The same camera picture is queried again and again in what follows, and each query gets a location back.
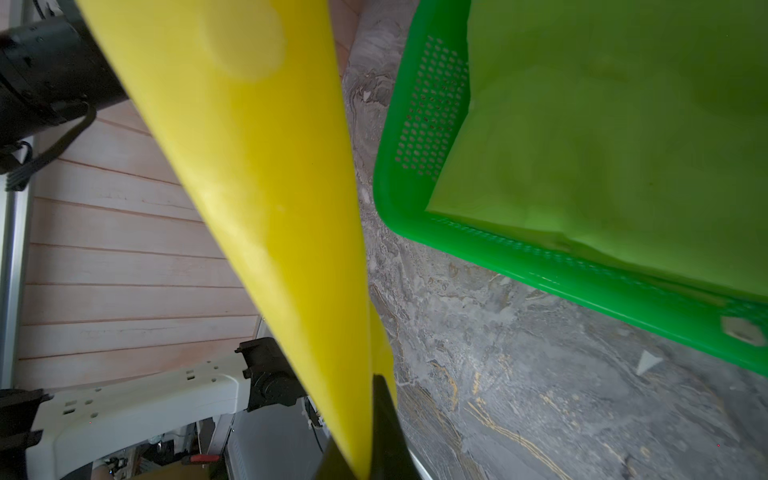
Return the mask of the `yellow raincoat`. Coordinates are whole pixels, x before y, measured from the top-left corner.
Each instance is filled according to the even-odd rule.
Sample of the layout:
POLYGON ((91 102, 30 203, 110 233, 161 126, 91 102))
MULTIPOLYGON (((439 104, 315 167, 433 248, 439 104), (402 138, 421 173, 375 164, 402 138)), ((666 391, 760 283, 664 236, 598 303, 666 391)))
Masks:
POLYGON ((393 355, 368 291, 324 1, 82 1, 86 23, 357 478, 393 355))

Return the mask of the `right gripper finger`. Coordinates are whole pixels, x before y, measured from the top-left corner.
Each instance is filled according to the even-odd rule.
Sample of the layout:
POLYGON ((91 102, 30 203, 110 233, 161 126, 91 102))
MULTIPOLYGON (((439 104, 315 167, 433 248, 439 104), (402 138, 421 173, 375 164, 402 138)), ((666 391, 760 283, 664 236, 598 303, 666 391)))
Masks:
MULTIPOLYGON (((420 479, 405 435, 399 423, 394 401, 382 375, 373 376, 373 437, 370 464, 362 479, 420 479)), ((357 479, 333 439, 315 479, 357 479)))

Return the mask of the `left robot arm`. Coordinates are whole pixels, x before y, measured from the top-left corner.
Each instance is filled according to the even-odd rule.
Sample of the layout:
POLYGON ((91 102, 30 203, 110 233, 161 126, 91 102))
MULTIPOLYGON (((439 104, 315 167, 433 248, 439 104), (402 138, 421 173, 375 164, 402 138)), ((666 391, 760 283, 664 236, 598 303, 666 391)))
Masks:
POLYGON ((1 475, 305 396, 72 1, 1 35, 1 475))

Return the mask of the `green plastic basket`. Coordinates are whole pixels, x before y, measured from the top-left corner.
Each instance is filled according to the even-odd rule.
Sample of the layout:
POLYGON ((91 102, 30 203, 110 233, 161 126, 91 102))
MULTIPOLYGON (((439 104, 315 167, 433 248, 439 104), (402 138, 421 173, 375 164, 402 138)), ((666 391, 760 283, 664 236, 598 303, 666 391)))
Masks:
POLYGON ((374 172, 394 232, 767 371, 767 5, 424 1, 374 172))

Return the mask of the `light green raincoat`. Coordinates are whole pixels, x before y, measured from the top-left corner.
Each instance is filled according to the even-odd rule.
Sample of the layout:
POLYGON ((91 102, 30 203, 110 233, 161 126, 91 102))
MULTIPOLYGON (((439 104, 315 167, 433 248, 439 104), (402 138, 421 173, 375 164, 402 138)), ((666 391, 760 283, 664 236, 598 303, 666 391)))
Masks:
POLYGON ((685 287, 767 297, 767 5, 475 1, 429 209, 685 287))

